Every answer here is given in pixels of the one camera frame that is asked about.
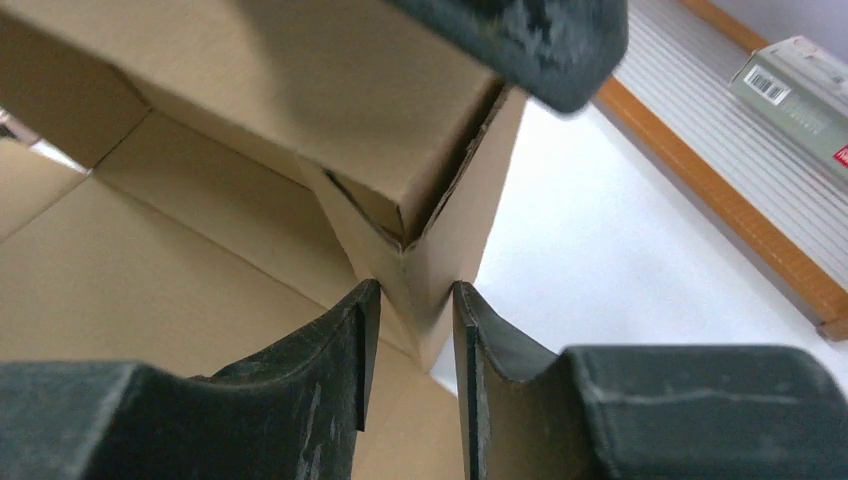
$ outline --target wooden edge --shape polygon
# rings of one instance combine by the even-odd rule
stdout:
[[[765,38],[709,0],[680,0],[680,2],[725,37],[749,52],[769,46]]]
[[[848,339],[848,291],[748,203],[618,80],[608,80],[596,98],[799,294],[823,320],[822,332],[834,340]]]

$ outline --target barcode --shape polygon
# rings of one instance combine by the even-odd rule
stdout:
[[[748,75],[745,76],[745,83],[773,105],[780,105],[780,102],[792,91],[759,65],[754,65],[754,68],[748,72]]]

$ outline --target striped surface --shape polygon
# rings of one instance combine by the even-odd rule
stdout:
[[[675,0],[631,0],[630,17],[616,78],[848,288],[848,186],[730,94],[749,52]]]

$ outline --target white table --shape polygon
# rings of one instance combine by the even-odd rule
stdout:
[[[475,282],[513,325],[574,344],[783,344],[848,392],[813,326],[597,109],[531,102]],[[456,392],[453,344],[431,375]]]

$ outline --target red label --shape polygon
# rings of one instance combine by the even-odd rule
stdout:
[[[835,158],[837,162],[841,163],[843,167],[848,168],[848,145],[845,145],[842,147],[842,150],[836,152],[833,155],[833,158]]]

